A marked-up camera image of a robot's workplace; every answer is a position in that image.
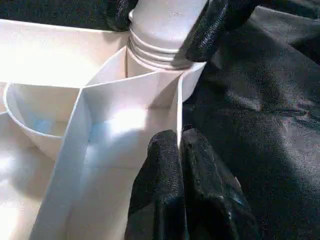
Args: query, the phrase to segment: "black glove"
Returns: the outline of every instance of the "black glove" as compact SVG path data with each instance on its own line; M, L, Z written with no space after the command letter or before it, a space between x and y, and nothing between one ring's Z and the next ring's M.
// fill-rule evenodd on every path
M183 159L176 139L167 130L150 141L133 184L125 239L260 239L238 181L207 139L185 131Z
M204 14L191 37L186 58L194 62L209 60L226 32L241 26L262 0L209 0ZM129 29L129 12L138 0L106 0L105 15L114 31Z

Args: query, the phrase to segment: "black cloth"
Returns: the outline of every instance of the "black cloth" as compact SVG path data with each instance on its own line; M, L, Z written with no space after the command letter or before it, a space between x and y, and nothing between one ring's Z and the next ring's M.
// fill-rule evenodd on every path
M183 110L238 178L264 239L319 239L319 65L250 20Z
M255 217L235 177L195 129L156 134L136 177L126 240L258 240Z

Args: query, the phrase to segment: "white plastic tray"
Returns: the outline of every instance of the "white plastic tray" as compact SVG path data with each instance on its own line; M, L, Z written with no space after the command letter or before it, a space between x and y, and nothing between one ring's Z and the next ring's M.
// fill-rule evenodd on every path
M126 47L127 33L5 20L0 29L0 50L13 41L16 54L0 57L9 82L0 102L0 239L122 239L149 140L172 129L180 144L182 102L204 63L149 67Z

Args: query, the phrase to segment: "gloved hand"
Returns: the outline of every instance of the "gloved hand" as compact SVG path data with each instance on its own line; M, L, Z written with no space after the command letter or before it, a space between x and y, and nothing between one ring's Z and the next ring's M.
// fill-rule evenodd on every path
M156 134L136 177L126 240L257 240L256 220L235 177L197 130Z
M186 58L193 62L208 61L218 49L226 32L247 21L257 5L263 0L208 0L193 36L190 38ZM138 0L106 0L105 16L114 31L129 29L129 12Z

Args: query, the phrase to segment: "tray compartment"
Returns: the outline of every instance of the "tray compartment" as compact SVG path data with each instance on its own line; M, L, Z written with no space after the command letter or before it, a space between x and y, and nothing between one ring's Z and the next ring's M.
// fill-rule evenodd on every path
M4 105L11 118L47 156L56 159L77 88L8 83Z
M180 131L178 78L151 72L82 90L31 239L122 239L150 139Z

